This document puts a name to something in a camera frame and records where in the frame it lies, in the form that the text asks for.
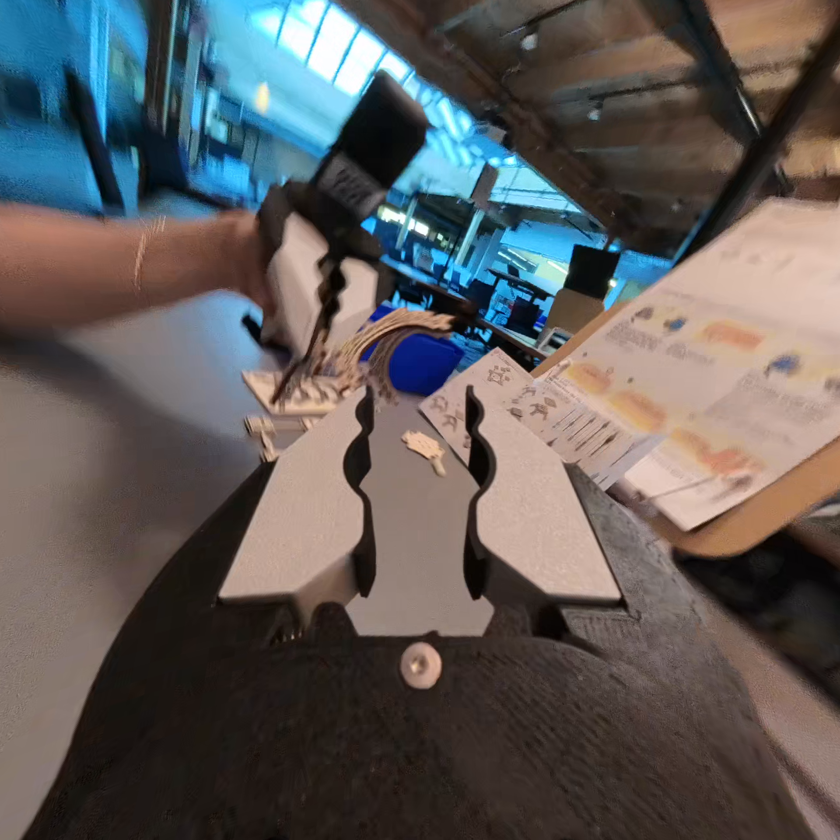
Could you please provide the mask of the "black monitor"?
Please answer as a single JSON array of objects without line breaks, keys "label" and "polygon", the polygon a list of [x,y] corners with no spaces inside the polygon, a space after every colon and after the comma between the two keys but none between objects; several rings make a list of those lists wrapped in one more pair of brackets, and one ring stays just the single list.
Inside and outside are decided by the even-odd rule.
[{"label": "black monitor", "polygon": [[621,254],[585,245],[574,245],[563,289],[604,301]]}]

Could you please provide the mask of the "black floor lamp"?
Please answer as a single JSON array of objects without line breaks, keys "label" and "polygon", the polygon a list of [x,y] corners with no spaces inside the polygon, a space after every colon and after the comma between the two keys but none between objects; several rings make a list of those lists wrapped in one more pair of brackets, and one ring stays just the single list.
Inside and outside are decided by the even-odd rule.
[{"label": "black floor lamp", "polygon": [[789,135],[802,120],[814,96],[832,75],[838,61],[839,20],[836,19],[770,125],[745,151],[738,168],[724,185],[716,202],[679,248],[672,268],[682,264],[724,232],[748,200],[767,181],[774,167],[781,161]]}]

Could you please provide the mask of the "person's left hand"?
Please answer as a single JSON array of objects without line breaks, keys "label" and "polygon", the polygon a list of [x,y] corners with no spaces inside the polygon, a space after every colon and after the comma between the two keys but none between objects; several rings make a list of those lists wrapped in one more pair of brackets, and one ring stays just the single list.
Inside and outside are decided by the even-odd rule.
[{"label": "person's left hand", "polygon": [[165,224],[160,246],[161,267],[154,278],[161,283],[162,301],[232,291],[268,314],[276,310],[267,279],[268,250],[256,214],[229,211]]}]

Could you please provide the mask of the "skylight windows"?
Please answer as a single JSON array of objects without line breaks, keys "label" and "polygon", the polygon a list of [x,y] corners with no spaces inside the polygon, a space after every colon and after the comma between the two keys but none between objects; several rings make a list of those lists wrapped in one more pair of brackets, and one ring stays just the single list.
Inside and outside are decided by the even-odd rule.
[{"label": "skylight windows", "polygon": [[428,84],[372,32],[331,2],[268,2],[247,12],[248,24],[339,95],[358,100],[375,72],[385,71],[424,111],[422,150],[398,181],[402,192],[466,200],[488,165],[496,176],[488,201],[569,217],[581,213],[518,155],[490,140],[490,130],[465,108]]}]

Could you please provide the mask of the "pale wooden display board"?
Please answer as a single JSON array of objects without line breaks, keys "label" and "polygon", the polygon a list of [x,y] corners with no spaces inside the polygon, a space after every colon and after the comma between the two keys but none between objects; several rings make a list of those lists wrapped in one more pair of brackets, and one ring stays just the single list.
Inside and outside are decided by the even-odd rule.
[{"label": "pale wooden display board", "polygon": [[665,438],[614,484],[672,546],[744,552],[838,491],[838,332],[674,292],[601,314],[533,372]]}]

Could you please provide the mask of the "wooden laser-cut parts sheet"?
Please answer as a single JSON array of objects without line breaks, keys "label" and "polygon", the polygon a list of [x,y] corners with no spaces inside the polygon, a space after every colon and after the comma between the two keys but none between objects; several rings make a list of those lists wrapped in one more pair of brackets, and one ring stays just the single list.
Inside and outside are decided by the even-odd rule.
[{"label": "wooden laser-cut parts sheet", "polygon": [[275,417],[323,417],[343,400],[337,381],[328,376],[302,376],[288,383],[275,399],[280,371],[243,371],[241,375],[258,404]]}]

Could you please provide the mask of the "large printed instruction sheet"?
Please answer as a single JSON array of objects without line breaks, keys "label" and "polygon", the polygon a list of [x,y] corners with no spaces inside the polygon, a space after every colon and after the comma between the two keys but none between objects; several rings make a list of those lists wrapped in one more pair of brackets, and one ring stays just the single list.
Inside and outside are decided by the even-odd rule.
[{"label": "large printed instruction sheet", "polygon": [[765,201],[558,368],[661,438],[625,480],[680,531],[757,496],[838,440],[838,204]]}]

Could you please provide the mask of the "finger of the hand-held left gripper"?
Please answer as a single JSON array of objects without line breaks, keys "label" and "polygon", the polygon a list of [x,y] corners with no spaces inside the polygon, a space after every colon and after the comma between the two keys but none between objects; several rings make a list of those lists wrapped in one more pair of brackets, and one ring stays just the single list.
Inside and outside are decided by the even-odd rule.
[{"label": "finger of the hand-held left gripper", "polygon": [[[340,265],[324,258],[320,267],[322,283],[318,292],[322,307],[318,318],[325,318],[329,330],[327,346],[336,350],[357,333],[375,309],[379,277],[372,265],[352,258]],[[284,374],[299,360],[290,358]]]},{"label": "finger of the hand-held left gripper", "polygon": [[327,253],[327,241],[307,219],[300,215],[286,219],[280,246],[268,266],[274,309],[264,315],[261,339],[282,348],[293,360],[307,352],[321,311],[320,263]]}]

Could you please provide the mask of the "small slotted wooden part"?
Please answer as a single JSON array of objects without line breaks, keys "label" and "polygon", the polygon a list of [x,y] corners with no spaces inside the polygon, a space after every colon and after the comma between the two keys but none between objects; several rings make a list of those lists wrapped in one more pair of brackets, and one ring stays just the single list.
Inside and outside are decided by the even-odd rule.
[{"label": "small slotted wooden part", "polygon": [[274,438],[283,432],[307,432],[313,420],[305,416],[246,416],[245,431],[261,445],[260,457],[265,463],[274,463],[279,457]]}]

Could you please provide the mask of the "grey desk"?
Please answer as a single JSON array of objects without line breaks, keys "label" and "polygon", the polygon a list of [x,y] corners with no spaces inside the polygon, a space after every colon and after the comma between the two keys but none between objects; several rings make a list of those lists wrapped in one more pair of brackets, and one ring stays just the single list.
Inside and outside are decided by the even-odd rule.
[{"label": "grey desk", "polygon": [[[273,360],[242,330],[247,308],[217,294],[2,342],[2,838],[32,822],[135,603],[259,464],[241,371]],[[427,428],[410,397],[376,420],[364,488],[385,565],[350,614],[364,633],[478,634],[491,606],[458,562],[474,483],[450,454],[436,477],[405,450],[409,428]],[[814,835],[838,838],[837,706],[694,592]]]}]

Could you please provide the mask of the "cardboard box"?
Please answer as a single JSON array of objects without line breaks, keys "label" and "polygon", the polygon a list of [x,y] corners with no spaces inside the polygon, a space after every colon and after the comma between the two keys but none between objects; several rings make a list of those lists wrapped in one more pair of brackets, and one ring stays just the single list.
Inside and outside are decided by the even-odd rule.
[{"label": "cardboard box", "polygon": [[563,287],[554,295],[539,342],[544,342],[553,333],[568,340],[603,312],[602,300]]}]

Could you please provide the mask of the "small pale wooden peg part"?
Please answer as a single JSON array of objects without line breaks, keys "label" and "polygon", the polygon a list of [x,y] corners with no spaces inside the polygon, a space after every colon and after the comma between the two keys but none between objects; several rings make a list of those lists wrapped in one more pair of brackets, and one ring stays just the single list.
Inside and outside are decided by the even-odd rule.
[{"label": "small pale wooden peg part", "polygon": [[402,435],[402,441],[407,449],[424,458],[437,476],[446,476],[445,451],[436,439],[421,432],[409,430]]}]

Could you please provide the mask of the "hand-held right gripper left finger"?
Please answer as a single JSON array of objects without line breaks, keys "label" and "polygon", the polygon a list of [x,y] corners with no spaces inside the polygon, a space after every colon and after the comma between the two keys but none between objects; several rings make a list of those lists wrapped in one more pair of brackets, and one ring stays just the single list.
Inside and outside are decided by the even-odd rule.
[{"label": "hand-held right gripper left finger", "polygon": [[280,454],[218,593],[224,603],[347,605],[376,573],[371,501],[374,393],[353,392]]}]

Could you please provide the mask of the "blue plastic bin white label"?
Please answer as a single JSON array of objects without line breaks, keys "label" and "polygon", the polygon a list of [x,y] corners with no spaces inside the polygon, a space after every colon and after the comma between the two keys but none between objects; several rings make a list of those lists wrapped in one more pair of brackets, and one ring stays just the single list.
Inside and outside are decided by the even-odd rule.
[{"label": "blue plastic bin white label", "polygon": [[366,381],[382,397],[432,395],[463,358],[454,330],[454,316],[381,305],[353,336],[362,342]]}]

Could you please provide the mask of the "wooden lattice tower model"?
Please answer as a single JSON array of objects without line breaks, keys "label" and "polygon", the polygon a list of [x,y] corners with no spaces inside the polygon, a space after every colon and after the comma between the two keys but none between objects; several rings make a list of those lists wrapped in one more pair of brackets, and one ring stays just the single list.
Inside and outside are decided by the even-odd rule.
[{"label": "wooden lattice tower model", "polygon": [[462,326],[466,316],[411,311],[399,308],[345,340],[338,349],[327,346],[329,330],[320,316],[302,358],[284,374],[272,396],[273,404],[282,404],[303,384],[314,384],[323,371],[335,379],[334,388],[345,397],[363,385],[374,389],[385,404],[396,403],[396,389],[390,375],[391,359],[397,346],[414,334],[446,338]]}]

